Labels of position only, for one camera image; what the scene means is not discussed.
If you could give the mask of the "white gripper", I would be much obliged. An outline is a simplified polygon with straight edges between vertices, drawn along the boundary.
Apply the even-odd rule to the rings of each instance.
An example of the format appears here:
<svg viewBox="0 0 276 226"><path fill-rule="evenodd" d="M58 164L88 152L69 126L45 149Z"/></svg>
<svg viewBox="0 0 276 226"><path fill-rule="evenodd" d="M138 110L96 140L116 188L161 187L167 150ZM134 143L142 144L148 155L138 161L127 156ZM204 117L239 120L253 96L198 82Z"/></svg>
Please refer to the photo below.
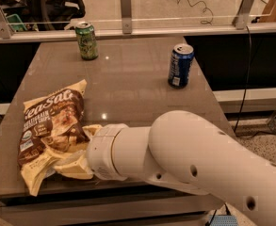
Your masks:
<svg viewBox="0 0 276 226"><path fill-rule="evenodd" d="M83 126L85 135L90 139L86 151L78 151L54 164L54 170L68 178L89 180L93 174L101 180L124 181L113 163L112 150L118 133L127 128L125 124L100 124Z"/></svg>

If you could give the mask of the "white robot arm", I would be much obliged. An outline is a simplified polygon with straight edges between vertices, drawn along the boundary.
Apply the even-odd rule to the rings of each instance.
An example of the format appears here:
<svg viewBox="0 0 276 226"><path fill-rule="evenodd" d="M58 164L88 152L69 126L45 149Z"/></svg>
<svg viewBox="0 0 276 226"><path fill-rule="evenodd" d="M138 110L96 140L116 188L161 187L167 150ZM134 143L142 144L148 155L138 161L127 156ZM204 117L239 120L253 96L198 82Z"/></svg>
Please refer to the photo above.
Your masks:
<svg viewBox="0 0 276 226"><path fill-rule="evenodd" d="M211 194L258 226L276 226L276 165L191 112L165 113L150 127L102 127L79 161L102 180Z"/></svg>

